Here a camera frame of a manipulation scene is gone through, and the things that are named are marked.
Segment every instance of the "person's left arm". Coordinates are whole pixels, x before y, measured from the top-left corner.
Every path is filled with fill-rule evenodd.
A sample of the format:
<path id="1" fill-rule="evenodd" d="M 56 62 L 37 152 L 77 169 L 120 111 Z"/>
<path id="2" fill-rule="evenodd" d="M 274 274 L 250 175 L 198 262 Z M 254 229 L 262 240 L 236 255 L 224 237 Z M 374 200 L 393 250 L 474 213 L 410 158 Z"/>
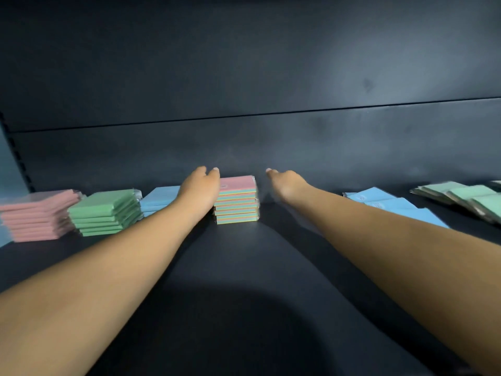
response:
<path id="1" fill-rule="evenodd" d="M 213 206 L 199 167 L 168 207 L 0 294 L 0 374 L 84 375 Z"/>

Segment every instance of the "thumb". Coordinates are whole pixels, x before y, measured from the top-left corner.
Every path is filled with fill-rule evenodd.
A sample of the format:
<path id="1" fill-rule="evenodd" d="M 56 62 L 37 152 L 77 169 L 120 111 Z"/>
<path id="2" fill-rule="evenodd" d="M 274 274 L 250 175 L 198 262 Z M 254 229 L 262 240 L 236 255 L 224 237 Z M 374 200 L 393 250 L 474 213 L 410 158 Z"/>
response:
<path id="1" fill-rule="evenodd" d="M 279 172 L 275 169 L 266 169 L 266 175 L 268 176 L 269 179 L 273 179 L 275 175 L 279 174 Z"/>
<path id="2" fill-rule="evenodd" d="M 212 178 L 217 178 L 219 179 L 219 169 L 215 167 L 214 169 L 210 170 L 209 174 L 207 174 L 207 177 L 212 177 Z"/>

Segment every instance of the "blue paper stack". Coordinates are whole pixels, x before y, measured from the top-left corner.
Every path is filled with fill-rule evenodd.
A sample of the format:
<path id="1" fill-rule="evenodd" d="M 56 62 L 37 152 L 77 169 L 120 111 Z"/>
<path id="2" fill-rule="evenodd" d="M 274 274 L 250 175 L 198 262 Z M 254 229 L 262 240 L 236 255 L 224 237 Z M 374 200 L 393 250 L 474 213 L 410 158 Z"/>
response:
<path id="1" fill-rule="evenodd" d="M 377 187 L 371 187 L 370 189 L 360 192 L 344 192 L 343 195 L 355 202 L 364 203 L 372 207 L 385 209 L 394 214 L 448 228 L 447 224 L 440 220 L 428 208 L 417 208 L 407 199 L 397 198 Z"/>
<path id="2" fill-rule="evenodd" d="M 171 204 L 176 199 L 178 191 L 179 186 L 157 187 L 154 189 L 139 202 L 144 217 L 152 215 Z"/>

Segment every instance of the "person's right arm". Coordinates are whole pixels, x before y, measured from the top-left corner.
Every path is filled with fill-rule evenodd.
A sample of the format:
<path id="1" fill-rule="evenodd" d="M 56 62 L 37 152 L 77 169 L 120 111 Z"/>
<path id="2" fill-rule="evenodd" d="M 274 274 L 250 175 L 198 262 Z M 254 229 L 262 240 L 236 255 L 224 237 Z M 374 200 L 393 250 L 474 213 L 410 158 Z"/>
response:
<path id="1" fill-rule="evenodd" d="M 501 246 L 267 170 L 279 197 L 479 372 L 501 374 Z"/>

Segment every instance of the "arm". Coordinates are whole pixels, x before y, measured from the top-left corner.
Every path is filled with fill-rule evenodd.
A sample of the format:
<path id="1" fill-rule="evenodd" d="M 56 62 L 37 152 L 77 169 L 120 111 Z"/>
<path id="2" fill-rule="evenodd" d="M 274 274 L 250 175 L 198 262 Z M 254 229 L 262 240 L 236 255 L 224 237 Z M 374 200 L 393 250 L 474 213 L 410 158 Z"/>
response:
<path id="1" fill-rule="evenodd" d="M 0 374 L 84 375 L 218 194 L 199 167 L 170 206 L 0 294 Z"/>
<path id="2" fill-rule="evenodd" d="M 267 170 L 284 202 L 404 310 L 485 375 L 501 374 L 501 246 Z"/>

